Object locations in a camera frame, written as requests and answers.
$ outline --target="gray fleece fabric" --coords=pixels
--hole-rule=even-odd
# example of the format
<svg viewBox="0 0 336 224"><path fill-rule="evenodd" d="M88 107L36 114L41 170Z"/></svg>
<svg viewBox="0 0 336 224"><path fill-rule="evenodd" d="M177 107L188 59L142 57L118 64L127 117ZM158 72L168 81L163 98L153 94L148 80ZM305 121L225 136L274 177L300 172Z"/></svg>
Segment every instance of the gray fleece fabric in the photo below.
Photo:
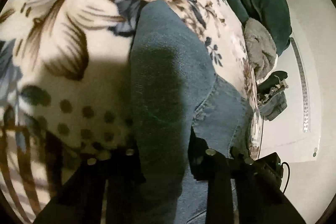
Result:
<svg viewBox="0 0 336 224"><path fill-rule="evenodd" d="M262 79L272 70L277 57L272 36L259 21L249 18L245 25L244 38L255 79Z"/></svg>

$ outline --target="floral comforter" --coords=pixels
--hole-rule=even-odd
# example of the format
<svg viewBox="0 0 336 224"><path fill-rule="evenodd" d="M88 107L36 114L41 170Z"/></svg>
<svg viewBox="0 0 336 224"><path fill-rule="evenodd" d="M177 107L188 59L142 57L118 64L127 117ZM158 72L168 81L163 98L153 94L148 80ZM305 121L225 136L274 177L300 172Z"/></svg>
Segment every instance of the floral comforter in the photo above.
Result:
<svg viewBox="0 0 336 224"><path fill-rule="evenodd" d="M103 160L126 145L128 55L151 1L9 0L1 12L0 187L23 223L70 178L79 154ZM256 158L260 115L239 20L226 0L164 1L204 42L216 72L250 100Z"/></svg>

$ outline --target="denim fabric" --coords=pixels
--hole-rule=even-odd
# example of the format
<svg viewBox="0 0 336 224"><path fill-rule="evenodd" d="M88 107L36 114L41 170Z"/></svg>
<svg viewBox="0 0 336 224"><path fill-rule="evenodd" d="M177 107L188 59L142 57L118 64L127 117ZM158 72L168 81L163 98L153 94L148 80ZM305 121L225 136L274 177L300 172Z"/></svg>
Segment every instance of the denim fabric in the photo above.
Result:
<svg viewBox="0 0 336 224"><path fill-rule="evenodd" d="M278 90L278 92L264 105L259 106L260 114L264 116L266 120L274 120L281 112L287 108L287 100L284 89Z"/></svg>
<svg viewBox="0 0 336 224"><path fill-rule="evenodd" d="M130 64L134 134L147 180L132 198L134 223L205 223L207 182L194 179L188 152L194 139L224 155L235 140L246 148L252 110L163 1L143 8Z"/></svg>

